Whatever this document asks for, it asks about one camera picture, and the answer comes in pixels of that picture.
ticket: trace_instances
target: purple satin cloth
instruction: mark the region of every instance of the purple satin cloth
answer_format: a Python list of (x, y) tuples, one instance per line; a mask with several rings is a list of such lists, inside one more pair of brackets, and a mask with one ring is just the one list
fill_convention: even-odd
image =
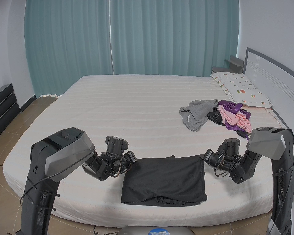
[[(232, 101), (220, 100), (218, 102), (218, 104), (222, 105), (225, 110), (227, 110), (233, 114), (237, 114), (238, 111), (240, 111), (241, 113), (243, 113), (246, 116), (247, 119), (249, 119), (251, 116), (250, 112), (247, 112), (246, 110), (241, 109), (243, 107), (243, 104), (241, 104), (241, 103), (235, 104)], [(230, 125), (227, 122), (227, 120), (225, 120), (225, 126), (228, 130), (241, 130), (243, 132), (246, 132), (244, 129), (238, 127), (237, 125), (233, 125), (233, 126)]]
[(237, 114), (238, 111), (240, 111), (241, 113), (243, 113), (246, 116), (247, 119), (249, 119), (251, 116), (250, 112), (247, 112), (246, 110), (241, 109), (243, 107), (243, 104), (241, 104), (241, 103), (235, 104), (232, 101), (220, 100), (218, 102), (218, 104), (222, 105), (225, 108), (225, 110), (227, 110), (233, 114)]

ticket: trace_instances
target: pink cloth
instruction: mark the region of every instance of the pink cloth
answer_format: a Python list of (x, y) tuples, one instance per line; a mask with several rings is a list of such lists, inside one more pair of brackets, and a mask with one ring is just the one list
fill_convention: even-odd
[(235, 115), (225, 110), (222, 105), (219, 105), (216, 109), (220, 112), (223, 123), (225, 123), (225, 120), (227, 120), (227, 122), (232, 126), (237, 125), (238, 127), (244, 129), (246, 132), (252, 132), (250, 121), (246, 118), (246, 115), (244, 115), (240, 111), (238, 111)]

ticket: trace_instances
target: blue sticker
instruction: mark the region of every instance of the blue sticker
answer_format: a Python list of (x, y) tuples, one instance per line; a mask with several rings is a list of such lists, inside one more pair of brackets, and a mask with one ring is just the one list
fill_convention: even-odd
[(169, 232), (165, 229), (153, 229), (148, 235), (170, 235)]

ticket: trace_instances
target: bed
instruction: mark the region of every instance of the bed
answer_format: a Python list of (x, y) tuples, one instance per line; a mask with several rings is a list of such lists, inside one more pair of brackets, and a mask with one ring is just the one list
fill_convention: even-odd
[[(106, 150), (108, 135), (126, 139), (138, 158), (192, 156), (217, 150), (234, 131), (208, 120), (190, 131), (179, 108), (195, 99), (228, 99), (213, 78), (168, 75), (85, 76), (52, 103), (22, 135), (3, 165), (10, 187), (23, 194), (30, 166), (31, 145), (68, 127), (84, 130), (98, 153)], [(246, 107), (253, 128), (285, 127), (271, 109)], [(241, 139), (240, 153), (246, 149)], [(150, 207), (120, 203), (124, 175), (98, 181), (79, 167), (61, 181), (55, 199), (61, 218), (100, 226), (208, 226), (262, 213), (272, 206), (271, 161), (262, 157), (254, 176), (242, 184), (217, 178), (205, 165), (206, 202), (191, 207)]]

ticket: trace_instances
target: headboard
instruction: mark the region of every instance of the headboard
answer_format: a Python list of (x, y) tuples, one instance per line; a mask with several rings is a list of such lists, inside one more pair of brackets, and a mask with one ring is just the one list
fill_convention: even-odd
[(280, 120), (294, 130), (294, 72), (276, 60), (247, 48), (243, 73), (267, 95)]

